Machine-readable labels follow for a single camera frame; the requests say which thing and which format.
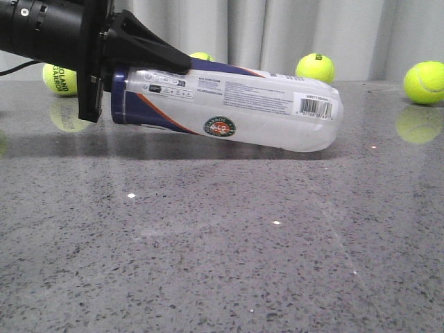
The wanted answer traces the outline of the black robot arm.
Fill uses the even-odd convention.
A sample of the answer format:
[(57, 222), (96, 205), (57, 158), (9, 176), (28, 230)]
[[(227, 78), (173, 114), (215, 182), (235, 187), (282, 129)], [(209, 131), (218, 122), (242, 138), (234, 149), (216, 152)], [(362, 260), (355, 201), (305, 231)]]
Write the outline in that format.
[(78, 116), (96, 122), (118, 65), (177, 74), (191, 58), (113, 1), (2, 1), (1, 50), (77, 73)]

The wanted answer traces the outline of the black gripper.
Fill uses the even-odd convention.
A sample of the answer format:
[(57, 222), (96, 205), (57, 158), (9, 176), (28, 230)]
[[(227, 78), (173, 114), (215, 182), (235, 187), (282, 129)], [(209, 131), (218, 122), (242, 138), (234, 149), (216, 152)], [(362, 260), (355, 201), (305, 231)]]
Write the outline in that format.
[(104, 64), (154, 68), (176, 74), (191, 69), (191, 58), (150, 31), (130, 11), (113, 16), (113, 1), (86, 1), (78, 41), (78, 117), (96, 123), (101, 115)]

